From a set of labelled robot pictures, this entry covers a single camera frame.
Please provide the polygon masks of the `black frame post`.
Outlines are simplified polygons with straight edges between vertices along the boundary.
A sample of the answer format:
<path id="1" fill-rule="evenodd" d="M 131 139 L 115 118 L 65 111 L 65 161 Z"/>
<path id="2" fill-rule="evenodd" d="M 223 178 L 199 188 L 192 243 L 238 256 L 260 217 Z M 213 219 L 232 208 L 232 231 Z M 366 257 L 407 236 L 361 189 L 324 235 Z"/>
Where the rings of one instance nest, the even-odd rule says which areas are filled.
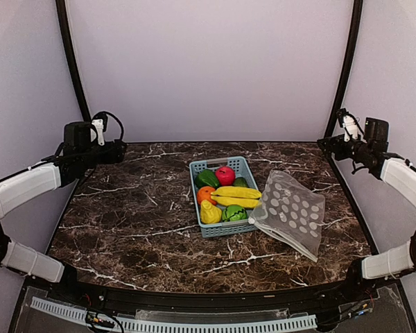
<path id="1" fill-rule="evenodd" d="M 347 84 L 349 82 L 349 77 L 352 70 L 352 64 L 358 40 L 358 33 L 361 24 L 362 12 L 363 0 L 354 0 L 347 44 L 343 58 L 343 65 L 341 68 L 340 77 L 336 88 L 336 94 L 331 107 L 329 120 L 327 122 L 327 127 L 324 132 L 324 137 L 329 137 L 333 135 L 336 123 L 338 121 L 337 111 L 339 111 L 339 109 L 341 109 L 343 105 Z"/>
<path id="2" fill-rule="evenodd" d="M 91 114 L 86 101 L 85 92 L 80 79 L 78 64 L 76 61 L 76 54 L 74 52 L 73 40 L 71 36 L 69 18 L 67 14 L 67 3 L 65 0 L 55 0 L 55 7 L 58 17 L 58 25 L 62 38 L 65 58 L 69 70 L 70 79 L 73 85 L 73 90 L 76 96 L 78 107 L 83 121 L 90 121 Z"/>

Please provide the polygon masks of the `green toy watermelon ball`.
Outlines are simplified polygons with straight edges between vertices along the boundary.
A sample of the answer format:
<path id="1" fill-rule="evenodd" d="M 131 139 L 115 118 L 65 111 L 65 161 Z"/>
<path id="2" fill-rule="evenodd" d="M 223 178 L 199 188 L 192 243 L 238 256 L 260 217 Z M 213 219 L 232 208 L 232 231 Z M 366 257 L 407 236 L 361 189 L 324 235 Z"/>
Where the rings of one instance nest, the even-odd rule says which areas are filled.
<path id="1" fill-rule="evenodd" d="M 229 205 L 221 215 L 222 222 L 242 221 L 248 219 L 247 210 L 240 205 Z"/>

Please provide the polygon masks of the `blue perforated plastic basket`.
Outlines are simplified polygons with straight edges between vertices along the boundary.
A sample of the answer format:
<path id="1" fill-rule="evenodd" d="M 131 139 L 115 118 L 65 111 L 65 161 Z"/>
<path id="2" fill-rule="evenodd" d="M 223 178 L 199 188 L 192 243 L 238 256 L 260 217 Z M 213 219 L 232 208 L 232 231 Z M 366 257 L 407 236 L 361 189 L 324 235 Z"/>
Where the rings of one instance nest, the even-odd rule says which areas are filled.
<path id="1" fill-rule="evenodd" d="M 248 217 L 259 203 L 261 192 L 244 157 L 194 161 L 189 169 L 202 237 L 257 229 Z"/>

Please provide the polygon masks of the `orange toy orange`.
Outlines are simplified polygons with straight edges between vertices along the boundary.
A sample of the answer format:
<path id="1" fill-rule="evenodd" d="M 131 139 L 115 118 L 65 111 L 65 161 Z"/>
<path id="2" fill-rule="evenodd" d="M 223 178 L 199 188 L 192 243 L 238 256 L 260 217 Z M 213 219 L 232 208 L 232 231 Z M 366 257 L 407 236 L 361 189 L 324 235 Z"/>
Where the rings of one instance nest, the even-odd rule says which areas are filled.
<path id="1" fill-rule="evenodd" d="M 201 205 L 201 203 L 204 200 L 207 200 L 212 205 L 217 205 L 217 202 L 211 198 L 211 195 L 215 190 L 216 189 L 214 187 L 210 187 L 210 186 L 204 186 L 204 187 L 200 188 L 198 190 L 197 195 L 196 195 L 198 204 Z"/>

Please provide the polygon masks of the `left black frame post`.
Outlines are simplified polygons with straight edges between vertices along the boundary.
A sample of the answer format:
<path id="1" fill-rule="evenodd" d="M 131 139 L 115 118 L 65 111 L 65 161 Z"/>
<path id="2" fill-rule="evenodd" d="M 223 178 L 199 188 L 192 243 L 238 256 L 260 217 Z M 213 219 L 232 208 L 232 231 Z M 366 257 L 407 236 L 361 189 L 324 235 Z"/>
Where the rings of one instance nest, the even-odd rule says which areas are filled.
<path id="1" fill-rule="evenodd" d="M 78 107 L 83 121 L 90 121 L 91 114 L 86 101 L 85 92 L 80 79 L 78 64 L 76 61 L 76 54 L 74 52 L 73 40 L 71 36 L 69 18 L 67 14 L 67 3 L 65 0 L 55 0 L 55 7 L 58 17 L 58 25 L 62 38 L 65 58 L 69 70 L 70 79 L 73 85 L 73 90 L 76 96 Z"/>

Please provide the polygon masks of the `right black frame post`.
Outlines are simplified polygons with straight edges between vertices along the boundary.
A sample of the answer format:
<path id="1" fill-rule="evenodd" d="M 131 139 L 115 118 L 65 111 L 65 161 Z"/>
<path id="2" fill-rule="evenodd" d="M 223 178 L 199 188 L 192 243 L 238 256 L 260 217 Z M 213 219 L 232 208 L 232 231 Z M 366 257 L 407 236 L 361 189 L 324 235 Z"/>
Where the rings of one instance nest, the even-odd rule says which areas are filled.
<path id="1" fill-rule="evenodd" d="M 336 123 L 338 121 L 337 111 L 339 111 L 339 109 L 341 109 L 343 105 L 347 84 L 349 82 L 349 77 L 352 70 L 352 64 L 358 40 L 358 33 L 361 24 L 362 12 L 363 0 L 354 0 L 347 44 L 343 58 L 343 65 L 341 68 L 340 77 L 336 88 L 336 94 L 331 107 L 329 120 L 327 122 L 327 127 L 324 132 L 324 137 L 329 137 L 333 135 Z"/>

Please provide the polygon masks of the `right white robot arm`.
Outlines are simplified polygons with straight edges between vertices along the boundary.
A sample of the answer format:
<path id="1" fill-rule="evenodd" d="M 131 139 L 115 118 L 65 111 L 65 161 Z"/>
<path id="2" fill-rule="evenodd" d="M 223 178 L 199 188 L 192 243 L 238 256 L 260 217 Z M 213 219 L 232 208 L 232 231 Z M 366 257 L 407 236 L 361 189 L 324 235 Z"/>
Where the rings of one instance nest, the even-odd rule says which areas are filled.
<path id="1" fill-rule="evenodd" d="M 361 128 L 356 117 L 345 109 L 339 110 L 337 117 L 343 134 L 320 139 L 323 153 L 337 161 L 351 160 L 352 173 L 366 169 L 416 209 L 416 167 L 410 160 L 388 152 L 389 123 L 368 117 Z M 347 301 L 364 293 L 368 280 L 400 278 L 416 272 L 416 230 L 404 245 L 366 257 L 352 270 L 355 274 L 340 287 L 340 295 Z"/>

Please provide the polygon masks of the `black front rail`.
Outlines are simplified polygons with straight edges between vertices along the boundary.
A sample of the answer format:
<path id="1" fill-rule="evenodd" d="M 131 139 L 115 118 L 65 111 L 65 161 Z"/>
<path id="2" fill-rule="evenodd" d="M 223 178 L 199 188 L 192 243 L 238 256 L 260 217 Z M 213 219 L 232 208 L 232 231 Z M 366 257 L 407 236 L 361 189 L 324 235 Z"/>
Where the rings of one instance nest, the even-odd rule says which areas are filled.
<path id="1" fill-rule="evenodd" d="M 227 313 L 289 309 L 291 313 L 317 314 L 323 321 L 338 321 L 349 312 L 353 302 L 371 305 L 382 316 L 388 310 L 407 314 L 410 307 L 400 281 L 383 281 L 377 287 L 346 291 L 344 282 L 252 293 L 167 293 L 137 291 L 77 282 L 72 288 L 26 278 L 15 313 L 20 314 L 31 303 L 31 293 L 79 307 L 89 307 L 110 314 L 133 314 L 138 309 L 183 311 L 190 313 Z"/>

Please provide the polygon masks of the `green toy mango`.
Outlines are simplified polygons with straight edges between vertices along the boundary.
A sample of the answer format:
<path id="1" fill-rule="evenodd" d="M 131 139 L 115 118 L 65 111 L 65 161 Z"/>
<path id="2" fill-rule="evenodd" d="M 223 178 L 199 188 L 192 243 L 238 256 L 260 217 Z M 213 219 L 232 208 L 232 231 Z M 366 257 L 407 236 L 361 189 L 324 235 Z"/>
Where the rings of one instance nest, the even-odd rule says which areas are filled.
<path id="1" fill-rule="evenodd" d="M 234 182 L 233 182 L 232 185 L 234 187 L 245 187 L 245 188 L 248 188 L 249 187 L 248 182 L 247 182 L 247 180 L 244 177 L 237 177 L 234 180 Z"/>

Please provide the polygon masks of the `yellow toy pear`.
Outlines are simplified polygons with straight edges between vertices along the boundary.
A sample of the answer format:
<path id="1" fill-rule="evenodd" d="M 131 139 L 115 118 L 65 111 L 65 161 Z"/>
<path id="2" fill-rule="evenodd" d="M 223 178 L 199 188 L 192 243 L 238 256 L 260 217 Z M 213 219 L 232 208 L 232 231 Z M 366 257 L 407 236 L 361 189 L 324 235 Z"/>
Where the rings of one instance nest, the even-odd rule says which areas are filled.
<path id="1" fill-rule="evenodd" d="M 216 207 L 208 200 L 200 204 L 200 220 L 204 224 L 215 224 L 222 220 L 222 209 Z"/>

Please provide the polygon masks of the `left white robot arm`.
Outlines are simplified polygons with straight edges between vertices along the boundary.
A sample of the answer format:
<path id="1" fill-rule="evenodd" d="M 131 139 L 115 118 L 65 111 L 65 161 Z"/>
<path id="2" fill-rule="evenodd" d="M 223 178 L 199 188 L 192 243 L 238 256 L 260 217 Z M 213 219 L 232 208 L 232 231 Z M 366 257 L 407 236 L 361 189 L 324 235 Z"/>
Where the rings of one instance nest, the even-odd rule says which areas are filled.
<path id="1" fill-rule="evenodd" d="M 81 179 L 100 164 L 122 162 L 127 144 L 121 137 L 105 141 L 106 128 L 102 118 L 68 123 L 53 155 L 0 180 L 0 267 L 57 283 L 58 293 L 69 302 L 79 302 L 84 296 L 83 285 L 69 276 L 72 269 L 12 239 L 1 220 L 28 201 Z"/>

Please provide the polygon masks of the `yellow toy banana bunch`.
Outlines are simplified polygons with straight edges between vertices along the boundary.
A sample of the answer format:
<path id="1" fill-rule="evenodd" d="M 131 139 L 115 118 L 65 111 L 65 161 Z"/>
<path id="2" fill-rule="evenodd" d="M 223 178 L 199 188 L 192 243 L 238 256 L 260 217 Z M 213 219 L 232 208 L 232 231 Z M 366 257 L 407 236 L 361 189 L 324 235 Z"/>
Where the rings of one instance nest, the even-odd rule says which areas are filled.
<path id="1" fill-rule="evenodd" d="M 255 208 L 261 197 L 262 194 L 257 189 L 234 186 L 219 187 L 211 195 L 219 205 L 240 205 L 245 209 Z"/>

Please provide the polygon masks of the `green toy bell pepper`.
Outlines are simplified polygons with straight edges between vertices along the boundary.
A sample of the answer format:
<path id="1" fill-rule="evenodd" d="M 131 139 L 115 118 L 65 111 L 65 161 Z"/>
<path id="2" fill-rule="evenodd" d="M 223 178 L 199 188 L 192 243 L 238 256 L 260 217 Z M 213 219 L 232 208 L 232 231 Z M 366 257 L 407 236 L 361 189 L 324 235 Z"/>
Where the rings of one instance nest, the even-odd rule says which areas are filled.
<path id="1" fill-rule="evenodd" d="M 195 186 L 199 189 L 202 187 L 213 187 L 217 189 L 220 187 L 220 182 L 212 170 L 204 169 L 194 180 Z"/>

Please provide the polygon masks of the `clear dotted zip bag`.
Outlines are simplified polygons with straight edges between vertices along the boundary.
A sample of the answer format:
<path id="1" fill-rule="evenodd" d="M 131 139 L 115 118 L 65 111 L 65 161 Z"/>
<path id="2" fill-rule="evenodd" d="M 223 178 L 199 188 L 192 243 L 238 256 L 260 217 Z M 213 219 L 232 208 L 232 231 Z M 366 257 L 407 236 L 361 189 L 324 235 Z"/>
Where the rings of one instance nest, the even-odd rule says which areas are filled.
<path id="1" fill-rule="evenodd" d="M 283 171 L 272 170 L 258 205 L 248 215 L 248 223 L 317 262 L 324 213 L 323 195 Z"/>

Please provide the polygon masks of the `red toy apple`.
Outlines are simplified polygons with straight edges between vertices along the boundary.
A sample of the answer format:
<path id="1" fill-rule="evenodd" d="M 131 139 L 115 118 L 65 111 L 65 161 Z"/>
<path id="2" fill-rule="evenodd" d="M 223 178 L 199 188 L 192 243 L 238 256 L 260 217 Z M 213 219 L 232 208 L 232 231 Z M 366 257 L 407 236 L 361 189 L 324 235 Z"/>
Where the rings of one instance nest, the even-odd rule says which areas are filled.
<path id="1" fill-rule="evenodd" d="M 233 185 L 236 179 L 235 171 L 229 166 L 222 166 L 219 169 L 217 169 L 215 171 L 215 176 L 217 177 L 222 187 Z"/>

